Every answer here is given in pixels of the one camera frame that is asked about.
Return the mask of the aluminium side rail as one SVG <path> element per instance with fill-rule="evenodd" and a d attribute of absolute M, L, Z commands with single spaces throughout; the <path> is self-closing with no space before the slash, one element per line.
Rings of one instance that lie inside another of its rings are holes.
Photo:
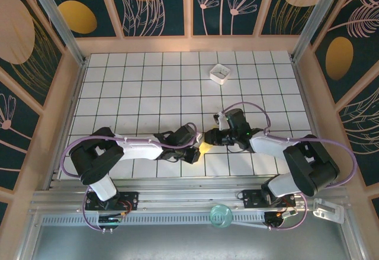
<path fill-rule="evenodd" d="M 301 95 L 301 98 L 303 100 L 303 104 L 304 104 L 305 112 L 307 115 L 307 119 L 309 121 L 311 132 L 320 139 L 334 140 L 334 138 L 332 137 L 331 134 L 327 133 L 327 131 L 325 129 L 323 129 L 322 127 L 320 127 L 320 125 L 318 125 L 316 112 L 311 107 L 312 104 L 311 104 L 311 101 L 309 100 L 308 92 L 307 92 L 305 84 L 302 80 L 300 68 L 294 62 L 292 62 L 291 65 L 293 67 L 293 71 L 294 71 L 294 75 L 296 77 L 296 81 L 298 84 L 300 95 Z"/>
<path fill-rule="evenodd" d="M 68 97 L 65 99 L 65 103 L 63 105 L 63 114 L 57 125 L 58 132 L 53 139 L 54 148 L 49 166 L 47 168 L 46 177 L 42 185 L 43 191 L 49 190 L 53 175 L 60 168 L 60 159 L 66 148 L 66 142 L 68 141 L 68 135 L 72 124 L 74 111 L 78 103 L 78 97 L 81 91 L 85 72 L 88 66 L 88 61 L 89 58 L 85 57 L 83 64 L 78 68 L 73 83 L 69 85 Z"/>

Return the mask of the right black controller board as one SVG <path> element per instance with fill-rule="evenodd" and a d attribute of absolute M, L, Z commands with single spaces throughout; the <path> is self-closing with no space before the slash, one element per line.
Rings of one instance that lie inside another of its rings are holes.
<path fill-rule="evenodd" d="M 281 227 L 284 223 L 284 220 L 291 217 L 295 216 L 297 213 L 293 211 L 285 211 L 285 212 L 265 212 L 264 213 L 264 225 L 269 229 L 269 230 L 291 230 L 298 225 L 293 225 L 290 227 Z"/>

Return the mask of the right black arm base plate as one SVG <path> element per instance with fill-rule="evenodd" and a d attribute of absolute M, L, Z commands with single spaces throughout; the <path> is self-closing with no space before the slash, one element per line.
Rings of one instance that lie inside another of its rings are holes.
<path fill-rule="evenodd" d="M 286 208 L 296 206 L 293 194 L 275 197 L 264 190 L 243 190 L 242 201 L 244 208 Z"/>

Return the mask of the white square box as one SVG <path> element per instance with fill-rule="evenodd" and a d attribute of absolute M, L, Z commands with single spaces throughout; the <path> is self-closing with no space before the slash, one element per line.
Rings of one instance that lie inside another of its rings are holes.
<path fill-rule="evenodd" d="M 216 64 L 210 71 L 209 71 L 209 77 L 210 79 L 219 84 L 224 85 L 224 83 L 230 78 L 231 70 L 221 64 Z"/>

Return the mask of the aluminium corner post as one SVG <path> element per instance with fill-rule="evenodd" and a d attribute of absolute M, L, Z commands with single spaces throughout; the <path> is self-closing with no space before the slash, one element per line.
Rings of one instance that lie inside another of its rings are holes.
<path fill-rule="evenodd" d="M 334 0 L 319 0 L 313 8 L 291 54 L 291 61 L 293 63 L 298 63 L 301 59 L 304 51 L 310 43 L 311 38 L 314 36 L 317 28 L 323 21 L 333 2 Z"/>
<path fill-rule="evenodd" d="M 69 49 L 73 55 L 75 61 L 83 66 L 85 64 L 85 56 L 81 52 L 76 40 L 70 31 L 66 21 L 62 17 L 60 11 L 54 0 L 39 0 L 43 9 L 46 11 L 47 15 L 50 17 L 53 25 L 56 27 L 56 30 L 60 34 L 61 38 L 66 44 L 66 47 Z"/>

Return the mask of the clear round glass cup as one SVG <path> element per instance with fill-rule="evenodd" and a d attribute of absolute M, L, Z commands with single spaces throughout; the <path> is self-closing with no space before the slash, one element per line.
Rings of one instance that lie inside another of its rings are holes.
<path fill-rule="evenodd" d="M 228 227 L 233 221 L 233 213 L 228 206 L 218 204 L 212 207 L 210 211 L 210 221 L 216 228 Z"/>

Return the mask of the left black controller board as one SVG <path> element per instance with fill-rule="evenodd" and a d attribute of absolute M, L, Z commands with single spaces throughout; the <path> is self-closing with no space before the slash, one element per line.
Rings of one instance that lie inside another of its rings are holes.
<path fill-rule="evenodd" d="M 103 233 L 113 231 L 118 228 L 119 224 L 124 219 L 124 213 L 117 214 L 100 214 L 97 220 L 97 226 L 101 229 Z"/>

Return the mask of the grey metal sheet panel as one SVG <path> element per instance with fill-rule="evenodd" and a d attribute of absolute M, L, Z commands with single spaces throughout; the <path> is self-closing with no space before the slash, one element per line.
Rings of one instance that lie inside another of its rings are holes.
<path fill-rule="evenodd" d="M 270 232 L 232 225 L 43 227 L 33 260 L 351 260 L 338 225 L 307 219 Z"/>

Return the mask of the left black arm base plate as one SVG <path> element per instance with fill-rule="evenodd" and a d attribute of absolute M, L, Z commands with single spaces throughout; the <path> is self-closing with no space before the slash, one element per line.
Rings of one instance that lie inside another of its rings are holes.
<path fill-rule="evenodd" d="M 139 202 L 138 192 L 118 192 L 106 201 L 101 201 L 96 193 L 86 194 L 85 210 L 89 211 L 132 211 L 137 210 Z"/>

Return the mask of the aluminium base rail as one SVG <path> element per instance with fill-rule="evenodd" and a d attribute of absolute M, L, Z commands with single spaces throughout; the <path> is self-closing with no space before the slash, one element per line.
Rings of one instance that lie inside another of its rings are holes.
<path fill-rule="evenodd" d="M 119 191 L 139 193 L 141 213 L 208 211 L 216 204 L 242 210 L 239 192 L 259 189 L 269 176 L 203 176 L 180 178 L 133 178 L 114 181 Z M 30 211 L 79 213 L 86 188 L 78 180 L 58 180 L 47 191 L 36 191 Z"/>

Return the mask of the black controller board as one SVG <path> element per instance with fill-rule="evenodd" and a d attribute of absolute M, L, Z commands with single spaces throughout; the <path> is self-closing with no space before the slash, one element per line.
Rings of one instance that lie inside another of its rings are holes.
<path fill-rule="evenodd" d="M 293 225 L 290 227 L 281 227 L 284 223 L 284 220 L 291 217 L 295 216 L 297 213 L 293 211 L 285 211 L 285 212 L 265 212 L 264 213 L 264 225 L 269 229 L 269 230 L 291 230 L 298 225 Z"/>
<path fill-rule="evenodd" d="M 124 213 L 117 214 L 100 214 L 97 220 L 97 226 L 101 229 L 103 233 L 113 231 L 118 228 L 119 224 L 124 219 Z"/>

